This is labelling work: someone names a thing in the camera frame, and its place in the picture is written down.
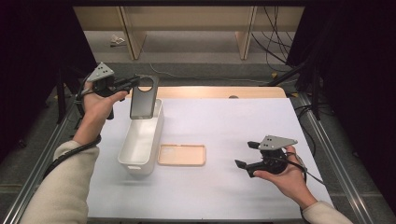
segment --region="fleece sleeve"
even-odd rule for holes
[[[305,208],[303,216],[311,224],[350,224],[343,214],[325,202],[317,202]]]
[[[59,146],[54,159],[80,147],[75,141]],[[86,203],[99,148],[93,147],[68,158],[43,180],[29,202],[21,223],[86,223]]]

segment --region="transparent orange case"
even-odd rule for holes
[[[203,166],[206,162],[204,145],[161,145],[158,163],[174,166]]]

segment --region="rectangular storage bin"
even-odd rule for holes
[[[132,119],[119,162],[131,175],[149,175],[154,169],[163,130],[163,102],[155,101],[152,119]]]

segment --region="white table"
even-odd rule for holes
[[[163,99],[161,144],[204,144],[203,167],[155,165],[147,177],[134,177],[117,157],[129,128],[130,100],[114,106],[115,118],[102,130],[100,156],[88,197],[91,218],[156,221],[279,221],[301,218],[298,205],[272,183],[249,178],[234,160],[261,160],[247,141],[266,134],[298,140],[308,171],[320,174],[290,100]],[[308,177],[319,200],[332,203],[324,186]]]

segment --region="human arm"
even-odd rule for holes
[[[288,160],[300,164],[296,158],[295,148],[286,147]],[[254,175],[273,182],[287,197],[294,200],[303,209],[304,218],[311,224],[316,223],[351,223],[344,215],[325,202],[318,202],[305,184],[300,168],[289,164],[286,170],[273,175],[266,171],[255,171]]]
[[[94,93],[84,96],[85,116],[72,141],[58,147],[54,159],[81,145],[92,142],[101,132],[111,107],[127,92],[102,98]],[[86,223],[88,197],[99,148],[79,152],[60,163],[43,180],[29,202],[21,223]]]

